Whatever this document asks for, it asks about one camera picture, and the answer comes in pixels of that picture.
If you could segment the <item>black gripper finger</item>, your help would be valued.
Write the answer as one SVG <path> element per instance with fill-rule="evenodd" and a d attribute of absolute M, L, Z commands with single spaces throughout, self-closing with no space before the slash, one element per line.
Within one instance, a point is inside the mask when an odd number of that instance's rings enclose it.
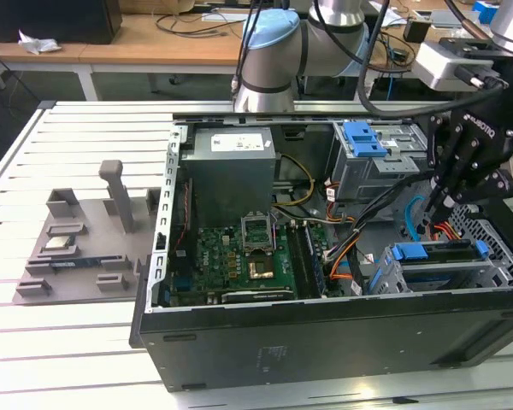
<path fill-rule="evenodd" d="M 433 170 L 431 192 L 425 212 L 429 219 L 447 219 L 451 210 L 444 204 L 447 198 L 447 180 L 451 166 L 451 128 L 448 114 L 435 114 L 427 119 L 427 161 Z"/>
<path fill-rule="evenodd" d="M 450 178 L 438 199 L 438 218 L 449 219 L 454 209 L 461 205 L 511 197 L 513 173 L 507 169 L 496 169 L 477 182 L 471 182 L 469 179 L 455 181 Z"/>

